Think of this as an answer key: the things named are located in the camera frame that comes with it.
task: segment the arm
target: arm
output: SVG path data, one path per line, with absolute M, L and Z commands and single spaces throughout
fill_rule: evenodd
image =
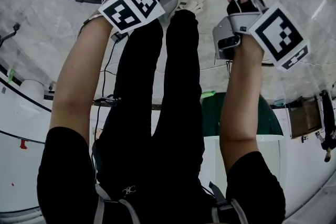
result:
M 263 56 L 264 51 L 254 38 L 243 35 L 242 45 L 235 49 L 220 119 L 220 151 L 226 173 L 241 157 L 258 151 L 256 134 Z
M 50 129 L 67 127 L 89 144 L 90 110 L 112 26 L 103 17 L 82 30 L 57 81 Z

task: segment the green object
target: green object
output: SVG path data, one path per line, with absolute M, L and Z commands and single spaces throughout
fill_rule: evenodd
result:
M 203 92 L 202 95 L 201 95 L 201 99 L 214 96 L 215 94 L 216 94 L 215 91 L 212 91 L 212 92 Z
M 203 136 L 219 136 L 220 114 L 226 93 L 217 93 L 206 98 L 202 102 Z M 276 141 L 283 138 L 281 126 L 272 108 L 267 101 L 260 96 L 258 106 L 258 130 L 259 141 Z
M 12 82 L 14 74 L 15 74 L 15 70 L 12 68 L 9 72 L 8 83 Z

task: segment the black pants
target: black pants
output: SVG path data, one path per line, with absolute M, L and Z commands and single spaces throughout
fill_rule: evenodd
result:
M 204 140 L 197 24 L 193 13 L 182 10 L 167 30 L 164 98 L 153 136 L 152 87 L 163 38 L 159 21 L 136 29 L 127 41 L 114 90 L 121 103 L 111 108 L 93 147 L 97 179 L 114 199 L 134 204 L 146 193 L 156 202 L 173 201 L 175 207 L 185 206 L 190 195 L 203 199 L 198 179 Z M 136 192 L 126 195 L 132 186 L 129 190 Z M 179 193 L 184 195 L 177 199 Z

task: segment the forearm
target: forearm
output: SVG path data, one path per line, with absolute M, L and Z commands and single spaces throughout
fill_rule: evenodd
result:
M 221 140 L 243 141 L 256 137 L 261 60 L 262 56 L 254 58 L 241 49 L 236 50 L 220 121 Z
M 83 28 L 62 67 L 54 104 L 91 107 L 111 30 L 104 18 L 95 19 Z

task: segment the red mark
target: red mark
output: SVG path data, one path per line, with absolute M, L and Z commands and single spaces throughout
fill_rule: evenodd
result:
M 26 147 L 26 142 L 28 142 L 27 140 L 23 140 L 23 139 L 21 139 L 21 145 L 20 145 L 20 148 L 22 148 L 23 150 L 26 150 L 27 149 L 27 147 Z

